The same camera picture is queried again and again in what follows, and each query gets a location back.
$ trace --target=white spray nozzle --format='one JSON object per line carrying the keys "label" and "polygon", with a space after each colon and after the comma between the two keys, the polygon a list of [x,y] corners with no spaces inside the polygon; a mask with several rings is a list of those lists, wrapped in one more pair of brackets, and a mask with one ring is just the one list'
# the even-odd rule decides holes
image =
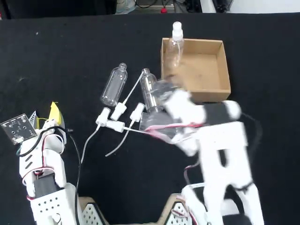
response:
{"label": "white spray nozzle", "polygon": [[107,118],[108,118],[110,112],[111,112],[111,110],[109,108],[106,108],[106,107],[103,108],[101,114],[96,119],[96,123],[98,124],[98,127],[106,126]]}
{"label": "white spray nozzle", "polygon": [[120,121],[108,120],[106,123],[106,127],[122,133],[125,127],[125,123]]}
{"label": "white spray nozzle", "polygon": [[139,122],[144,111],[145,105],[143,103],[137,104],[136,108],[130,115],[130,119],[134,122]]}
{"label": "white spray nozzle", "polygon": [[127,107],[124,103],[118,102],[111,115],[111,119],[117,121],[120,118],[120,116],[125,112],[126,109]]}
{"label": "white spray nozzle", "polygon": [[180,41],[183,39],[183,31],[180,22],[173,23],[172,38],[174,41]]}

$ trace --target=perforated white bracket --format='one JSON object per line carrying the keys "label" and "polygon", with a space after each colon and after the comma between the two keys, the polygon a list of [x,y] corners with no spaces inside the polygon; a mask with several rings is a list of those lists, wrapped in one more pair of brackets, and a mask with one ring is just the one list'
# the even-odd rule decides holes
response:
{"label": "perforated white bracket", "polygon": [[83,213],[83,225],[105,225],[93,204],[87,204]]}
{"label": "perforated white bracket", "polygon": [[181,202],[173,205],[165,225],[192,225],[192,218]]}

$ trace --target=white wall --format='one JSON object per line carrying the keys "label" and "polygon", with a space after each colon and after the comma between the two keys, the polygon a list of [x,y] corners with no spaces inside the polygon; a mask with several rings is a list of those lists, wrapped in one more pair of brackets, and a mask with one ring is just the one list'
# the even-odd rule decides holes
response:
{"label": "white wall", "polygon": [[230,13],[300,12],[300,0],[233,0]]}

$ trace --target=plastic bottle neck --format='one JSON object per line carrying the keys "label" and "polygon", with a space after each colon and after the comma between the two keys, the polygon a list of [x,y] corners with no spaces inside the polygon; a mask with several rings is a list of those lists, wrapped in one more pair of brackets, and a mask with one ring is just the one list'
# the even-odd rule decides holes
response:
{"label": "plastic bottle neck", "polygon": [[149,74],[150,70],[148,68],[142,69],[143,74]]}
{"label": "plastic bottle neck", "polygon": [[125,63],[120,63],[120,64],[119,64],[119,70],[120,70],[120,71],[125,71],[126,68],[127,68],[127,65],[126,65]]}

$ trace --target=white cable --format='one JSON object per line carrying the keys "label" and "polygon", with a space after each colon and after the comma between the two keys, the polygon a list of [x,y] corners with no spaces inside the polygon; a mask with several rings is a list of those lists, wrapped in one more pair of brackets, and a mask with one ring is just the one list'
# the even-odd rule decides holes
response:
{"label": "white cable", "polygon": [[86,146],[88,145],[88,142],[90,141],[90,139],[97,133],[97,131],[100,129],[100,125],[98,125],[98,127],[96,128],[96,130],[88,137],[88,139],[86,139],[85,144],[84,144],[84,148],[83,148],[83,152],[82,152],[82,157],[81,157],[81,163],[83,163],[83,159],[84,159],[84,154],[85,154],[85,150],[86,150]]}
{"label": "white cable", "polygon": [[139,83],[139,81],[140,81],[142,75],[143,75],[143,72],[141,73],[141,75],[139,76],[139,78],[137,79],[137,81],[135,82],[135,84],[134,84],[133,88],[131,89],[130,93],[128,94],[127,98],[123,101],[123,104],[124,104],[124,105],[126,104],[126,102],[128,101],[130,95],[132,94],[132,92],[134,91],[135,87],[136,87],[137,84]]}
{"label": "white cable", "polygon": [[128,131],[133,131],[133,132],[137,132],[137,133],[141,133],[141,134],[149,135],[149,133],[148,133],[148,132],[141,131],[141,130],[135,130],[135,129],[131,129],[131,128],[128,128],[128,127],[124,127],[124,130],[128,130]]}
{"label": "white cable", "polygon": [[59,154],[62,154],[62,153],[64,152],[64,150],[65,150],[65,144],[64,144],[64,140],[62,139],[61,136],[59,136],[59,135],[57,135],[57,134],[49,134],[49,135],[47,135],[47,136],[44,138],[44,141],[46,142],[46,138],[49,137],[49,136],[51,136],[51,135],[57,136],[57,137],[60,139],[61,144],[62,144],[62,149],[61,149],[61,152],[59,152]]}
{"label": "white cable", "polygon": [[125,136],[123,137],[123,139],[122,139],[122,141],[120,142],[120,144],[119,144],[114,150],[112,150],[110,153],[107,153],[107,154],[105,155],[105,157],[108,157],[108,156],[110,156],[111,154],[115,153],[116,150],[118,150],[118,149],[121,147],[121,145],[124,143],[125,139],[127,138],[128,133],[129,133],[129,130],[126,131]]}
{"label": "white cable", "polygon": [[[129,129],[131,129],[131,127],[132,127],[132,125],[134,124],[134,122],[135,122],[134,120],[131,121],[131,123],[130,123],[130,125],[129,125]],[[126,133],[125,133],[125,135],[124,135],[122,141],[120,142],[120,144],[119,144],[114,150],[112,150],[111,152],[107,153],[107,154],[105,155],[105,157],[108,157],[108,156],[110,156],[111,154],[115,153],[115,152],[121,147],[121,145],[124,143],[125,139],[127,138],[127,135],[128,135],[128,133],[129,133],[129,129],[127,129],[127,131],[126,131]]]}

